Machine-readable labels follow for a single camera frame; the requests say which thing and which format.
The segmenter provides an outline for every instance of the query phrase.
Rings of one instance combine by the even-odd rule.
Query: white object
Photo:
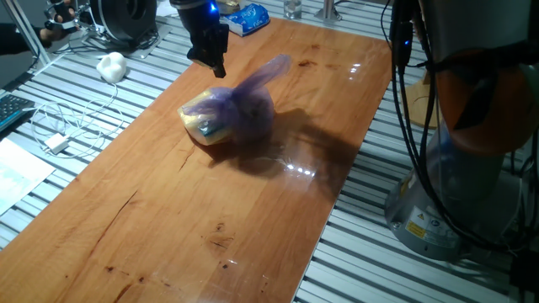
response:
[[[60,134],[55,134],[51,138],[45,141],[45,145],[49,147],[53,154],[58,154],[66,149],[68,145],[69,136],[62,136]]]
[[[73,157],[82,157],[85,155],[90,155],[95,150],[93,149],[95,146],[98,145],[99,141],[103,139],[103,136],[110,136],[113,133],[117,133],[120,131],[121,126],[124,124],[124,114],[119,109],[109,109],[113,101],[115,100],[116,96],[118,95],[118,87],[116,84],[111,84],[115,87],[115,92],[110,96],[110,99],[108,101],[103,101],[99,99],[92,100],[83,108],[83,111],[80,110],[75,111],[75,109],[68,103],[64,102],[55,102],[50,101],[45,104],[41,104],[38,107],[30,108],[30,109],[23,109],[23,110],[34,110],[34,114],[32,115],[32,118],[30,119],[30,129],[32,132],[32,136],[34,137],[35,142],[41,147],[41,149],[49,156],[57,157],[60,159],[69,159]],[[96,119],[104,114],[105,110],[110,111],[116,111],[118,114],[120,114],[121,120],[118,125],[111,130],[109,127],[103,127],[104,124],[100,123]],[[37,119],[38,113],[42,112],[45,116],[45,120],[49,122],[49,126],[56,132],[51,133],[55,134],[51,138],[49,138],[45,145],[41,143],[40,140],[38,140],[37,133],[35,131],[35,124],[34,122]],[[49,114],[54,114],[59,116],[59,121],[51,121]],[[79,136],[83,136],[86,139],[93,140],[93,144],[85,151],[79,152],[78,154],[72,154],[72,155],[62,155],[57,154],[58,152],[63,151],[64,149],[68,148],[68,140],[71,138],[77,138]]]
[[[125,75],[127,61],[118,52],[112,52],[101,59],[95,67],[101,77],[108,83],[118,83]]]
[[[0,141],[0,215],[32,191],[54,168],[8,139]]]
[[[173,8],[169,0],[161,1],[157,5],[157,16],[178,16],[178,9]]]

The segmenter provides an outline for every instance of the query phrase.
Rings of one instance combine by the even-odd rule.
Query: wooden tabletop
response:
[[[271,136],[200,147],[176,110],[278,54]],[[0,252],[1,302],[290,302],[390,78],[374,40],[272,19],[187,69]]]

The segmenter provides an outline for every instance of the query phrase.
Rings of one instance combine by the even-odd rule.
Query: white paper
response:
[[[8,139],[0,141],[0,215],[54,172],[54,168]]]
[[[161,2],[157,2],[157,3],[158,3],[158,5],[157,5],[157,16],[167,17],[167,16],[177,16],[178,15],[178,9],[173,8],[170,5],[169,0],[164,0],[164,1],[161,1]]]

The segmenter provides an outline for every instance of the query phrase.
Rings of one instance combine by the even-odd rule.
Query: white cable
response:
[[[38,106],[36,108],[27,109],[27,110],[34,110],[34,114],[32,115],[32,118],[30,119],[30,130],[31,130],[32,136],[34,137],[34,140],[38,143],[38,145],[41,147],[41,149],[45,153],[47,153],[48,155],[53,156],[53,157],[58,157],[58,158],[61,158],[61,159],[68,159],[68,158],[73,158],[73,157],[81,157],[81,156],[85,156],[87,154],[91,155],[93,153],[92,152],[93,148],[97,145],[98,141],[102,137],[110,136],[111,134],[113,134],[117,130],[119,130],[121,128],[121,126],[125,122],[124,114],[119,109],[114,109],[114,110],[117,111],[118,114],[120,114],[121,121],[113,130],[107,132],[106,129],[103,126],[98,125],[97,123],[94,122],[96,120],[96,118],[100,114],[102,114],[105,110],[112,110],[112,109],[107,109],[107,107],[109,107],[114,102],[114,100],[116,99],[116,96],[118,95],[118,87],[116,86],[116,84],[112,84],[112,85],[115,87],[115,92],[110,96],[108,101],[103,101],[103,100],[100,100],[100,99],[91,100],[91,101],[86,103],[86,105],[83,108],[83,112],[81,114],[77,114],[70,104],[67,104],[67,103],[64,103],[64,102],[56,102],[56,101],[50,101],[50,102],[42,104],[42,105],[40,105],[40,106]],[[88,110],[89,110],[88,107],[89,107],[90,104],[96,104],[96,105],[98,105],[98,108],[96,110],[88,112]],[[61,106],[66,107],[67,109],[69,109],[69,111],[71,111],[71,113],[69,113],[69,112],[64,113],[62,111]],[[73,138],[76,138],[78,136],[83,136],[86,139],[93,140],[93,144],[87,150],[85,150],[83,152],[80,152],[77,155],[63,156],[63,155],[55,155],[55,154],[53,154],[51,152],[48,152],[47,151],[48,146],[43,145],[43,143],[41,143],[38,140],[37,135],[36,135],[36,134],[39,134],[39,135],[42,135],[42,136],[47,136],[48,134],[47,135],[46,134],[41,134],[41,133],[39,133],[39,132],[37,132],[35,130],[35,124],[34,124],[35,117],[40,111],[42,111],[44,113],[45,118],[46,118],[47,122],[50,124],[51,128],[54,131],[56,131],[57,133],[62,134],[63,136],[65,136],[66,140],[68,140],[70,138],[73,139]],[[56,115],[58,115],[60,117],[60,121],[63,123],[63,129],[60,129],[58,127],[58,123],[57,123],[58,121],[56,121],[56,123],[54,123],[55,121],[51,120],[51,118],[49,117],[49,114],[56,114]],[[85,119],[87,119],[87,118],[90,119],[88,116],[92,115],[92,114],[95,114],[95,116],[92,117],[89,122],[86,122]],[[67,135],[67,130],[68,130],[67,125],[70,126],[69,130],[71,128],[75,129],[69,135]],[[86,129],[92,130],[90,128],[90,126],[92,126],[92,125],[97,126],[97,130],[93,130],[93,131],[97,132],[98,134],[93,135],[93,136],[87,136],[87,133],[89,131],[84,130],[84,129],[86,128]],[[80,133],[78,135],[74,135],[74,134],[78,133],[81,130],[83,131],[82,133]]]

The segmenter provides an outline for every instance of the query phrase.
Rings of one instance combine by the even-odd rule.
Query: purple plastic bag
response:
[[[291,66],[291,58],[278,55],[261,66],[235,88],[210,88],[210,94],[200,102],[184,105],[184,114],[206,114],[211,120],[204,121],[213,127],[230,127],[232,140],[236,143],[255,141],[271,130],[274,105],[267,82],[285,75]]]

